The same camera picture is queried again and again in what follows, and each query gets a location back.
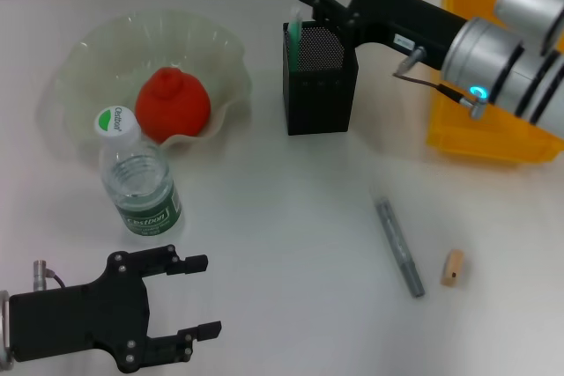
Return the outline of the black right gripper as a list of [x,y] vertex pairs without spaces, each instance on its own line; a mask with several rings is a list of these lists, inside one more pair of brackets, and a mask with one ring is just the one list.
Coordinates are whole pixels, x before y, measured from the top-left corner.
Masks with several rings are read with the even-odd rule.
[[401,36],[423,47],[423,63],[439,70],[465,18],[423,0],[352,0],[348,10],[336,0],[299,0],[312,8],[312,18],[322,24],[352,25],[347,30],[358,47],[377,43],[408,55],[412,50],[395,40]]

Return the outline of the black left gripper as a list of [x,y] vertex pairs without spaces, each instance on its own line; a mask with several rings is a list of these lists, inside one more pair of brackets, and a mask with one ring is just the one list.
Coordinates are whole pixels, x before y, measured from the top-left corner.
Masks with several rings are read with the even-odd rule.
[[220,321],[147,338],[148,296],[143,277],[205,272],[205,254],[181,259],[174,245],[108,257],[89,284],[18,294],[9,300],[11,352],[19,362],[99,349],[121,372],[145,365],[189,362],[193,343],[216,339]]

